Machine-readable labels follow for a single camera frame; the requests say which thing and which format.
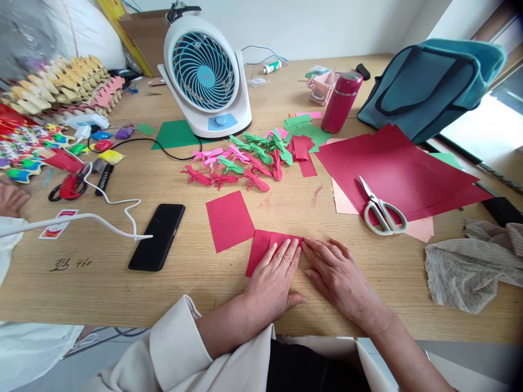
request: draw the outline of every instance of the fan knob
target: fan knob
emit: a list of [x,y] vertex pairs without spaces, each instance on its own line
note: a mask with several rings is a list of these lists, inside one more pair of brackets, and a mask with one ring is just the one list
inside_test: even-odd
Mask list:
[[225,124],[227,124],[227,117],[225,117],[224,115],[218,116],[214,119],[214,122],[216,123],[217,126],[222,127]]

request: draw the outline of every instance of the fan grille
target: fan grille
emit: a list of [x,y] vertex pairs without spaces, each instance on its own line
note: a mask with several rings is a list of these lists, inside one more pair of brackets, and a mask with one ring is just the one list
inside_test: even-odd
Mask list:
[[200,108],[218,110],[233,97],[235,75],[229,55],[204,33],[186,33],[176,41],[173,73],[180,90]]

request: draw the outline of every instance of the electric fan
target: electric fan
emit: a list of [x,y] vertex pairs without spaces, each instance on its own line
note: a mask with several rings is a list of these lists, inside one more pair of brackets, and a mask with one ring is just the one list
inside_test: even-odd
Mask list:
[[171,8],[171,23],[159,64],[192,132],[219,140],[239,134],[252,121],[241,51],[234,52],[216,27],[183,12],[199,7]]

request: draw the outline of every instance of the pen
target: pen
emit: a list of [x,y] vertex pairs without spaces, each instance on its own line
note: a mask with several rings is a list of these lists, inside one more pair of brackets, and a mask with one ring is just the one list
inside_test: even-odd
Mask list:
[[[113,172],[113,169],[114,169],[114,166],[111,165],[111,164],[107,164],[105,166],[105,169],[104,171],[102,172],[102,177],[100,178],[100,182],[98,183],[98,187],[102,190],[102,191],[105,191],[105,188],[107,188],[107,183],[109,181],[109,176],[111,175],[111,173]],[[94,193],[96,196],[102,196],[102,193],[97,189],[96,192]]]

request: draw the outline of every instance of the gray cloth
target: gray cloth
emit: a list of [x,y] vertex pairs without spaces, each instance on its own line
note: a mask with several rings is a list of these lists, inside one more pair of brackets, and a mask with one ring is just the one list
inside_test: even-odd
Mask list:
[[425,269],[435,303],[477,314],[498,281],[523,287],[523,224],[466,219],[465,235],[427,246]]

